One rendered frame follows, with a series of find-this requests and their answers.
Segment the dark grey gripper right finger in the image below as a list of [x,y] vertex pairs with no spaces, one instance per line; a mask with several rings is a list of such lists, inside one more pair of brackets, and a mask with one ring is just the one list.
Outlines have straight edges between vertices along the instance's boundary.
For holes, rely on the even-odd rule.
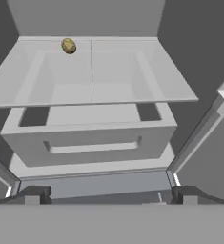
[[208,195],[196,186],[172,187],[172,204],[200,205],[200,204],[224,204],[224,199]]

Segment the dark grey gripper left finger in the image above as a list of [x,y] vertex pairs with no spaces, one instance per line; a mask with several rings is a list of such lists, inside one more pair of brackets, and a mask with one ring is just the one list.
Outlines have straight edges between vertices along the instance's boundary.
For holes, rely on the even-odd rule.
[[51,204],[51,186],[28,186],[16,195],[0,199],[0,204]]

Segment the white fridge drawer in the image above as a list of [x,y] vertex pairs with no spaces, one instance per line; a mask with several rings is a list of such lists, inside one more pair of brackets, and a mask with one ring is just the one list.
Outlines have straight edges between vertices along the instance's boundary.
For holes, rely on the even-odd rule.
[[[177,123],[166,103],[14,108],[1,135],[28,167],[158,158]],[[43,144],[78,146],[133,142],[135,150],[52,154]]]

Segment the glass fridge shelf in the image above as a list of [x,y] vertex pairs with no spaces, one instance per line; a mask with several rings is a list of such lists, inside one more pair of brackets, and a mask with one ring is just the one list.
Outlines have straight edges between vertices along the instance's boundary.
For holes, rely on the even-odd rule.
[[195,102],[155,37],[20,37],[0,65],[0,108]]

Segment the grey fridge body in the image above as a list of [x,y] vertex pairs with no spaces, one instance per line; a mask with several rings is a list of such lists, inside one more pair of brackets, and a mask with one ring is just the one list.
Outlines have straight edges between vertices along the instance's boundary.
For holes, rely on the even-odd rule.
[[210,35],[194,25],[204,23],[206,0],[0,0],[0,65],[22,36],[27,37],[155,37],[191,87],[195,102],[166,103],[177,123],[158,158],[81,165],[28,167],[1,135],[10,111],[0,108],[0,162],[19,180],[18,192],[28,186],[51,186],[55,202],[87,198],[137,198],[166,191],[167,169],[182,122],[194,128],[213,104],[219,88],[213,82],[216,54]]

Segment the brown yellow round food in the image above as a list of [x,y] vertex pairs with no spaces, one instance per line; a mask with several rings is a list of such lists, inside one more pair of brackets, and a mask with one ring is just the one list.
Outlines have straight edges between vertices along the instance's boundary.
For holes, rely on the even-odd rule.
[[67,54],[73,54],[76,52],[76,45],[74,41],[70,38],[65,38],[61,42],[61,47],[63,51]]

